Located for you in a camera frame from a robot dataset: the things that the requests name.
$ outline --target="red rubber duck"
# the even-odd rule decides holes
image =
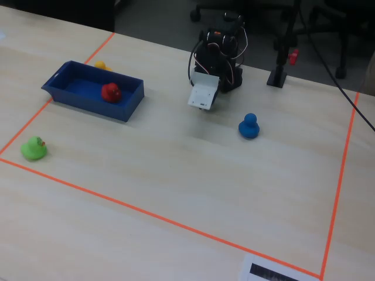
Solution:
[[[119,102],[121,91],[115,83],[109,83],[101,88],[101,97],[108,102]]]

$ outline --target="office chair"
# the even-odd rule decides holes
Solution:
[[[287,21],[292,13],[291,5],[283,4],[259,4],[253,0],[232,0],[230,4],[197,4],[195,9],[190,12],[192,22],[200,21],[200,10],[223,10],[233,11],[245,18],[245,26],[248,26],[250,15],[258,16],[259,11],[281,11],[281,20]],[[273,26],[269,25],[264,19],[259,19],[265,25],[270,33],[276,37],[281,37],[280,32]]]
[[[325,4],[338,12],[334,13],[320,6],[313,7],[309,16],[309,33],[338,32],[341,41],[340,65],[336,69],[337,79],[346,77],[346,57],[349,35],[372,39],[375,30],[375,1],[373,0],[325,0]],[[330,23],[317,25],[319,15]],[[294,36],[306,34],[305,29],[293,31]]]

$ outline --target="dark floor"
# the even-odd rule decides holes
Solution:
[[[117,33],[162,45],[191,51],[197,41],[200,30],[207,29],[220,19],[222,12],[203,11],[198,23],[190,21],[189,13],[195,7],[193,0],[125,0],[128,1],[117,15]],[[288,3],[292,0],[277,1]],[[322,4],[323,0],[302,1],[305,19],[313,5]],[[279,12],[267,12],[270,22],[285,30],[279,20]],[[314,35],[316,44],[323,54],[332,72],[339,64],[340,43],[337,34]],[[252,22],[248,34],[249,47],[246,51],[245,65],[265,70],[275,68],[277,52],[273,49],[272,35],[266,34],[256,20]],[[343,88],[357,91],[362,83],[375,44],[356,37],[350,38],[347,77],[340,80]],[[333,85],[325,69],[307,41],[306,36],[299,37],[299,57],[295,66],[287,66],[289,75],[319,83]]]

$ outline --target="black stand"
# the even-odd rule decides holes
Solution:
[[[301,0],[294,0],[292,13],[288,22],[287,32],[284,38],[281,40],[279,47],[278,47],[278,54],[277,54],[277,59],[276,59],[277,66],[276,66],[276,69],[271,71],[271,74],[267,81],[267,85],[269,86],[282,88],[282,86],[284,85],[285,78],[287,77],[287,73],[284,71],[284,65],[288,61],[289,48],[291,46],[291,40],[293,37],[294,23],[297,18],[300,7],[301,7]]]

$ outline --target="red object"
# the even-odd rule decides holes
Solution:
[[[119,102],[121,91],[115,83],[109,83],[101,88],[101,97],[108,102]]]
[[[297,61],[298,53],[299,53],[299,50],[295,49],[293,51],[293,53],[289,54],[289,63],[290,63],[291,66],[295,65],[295,63]]]

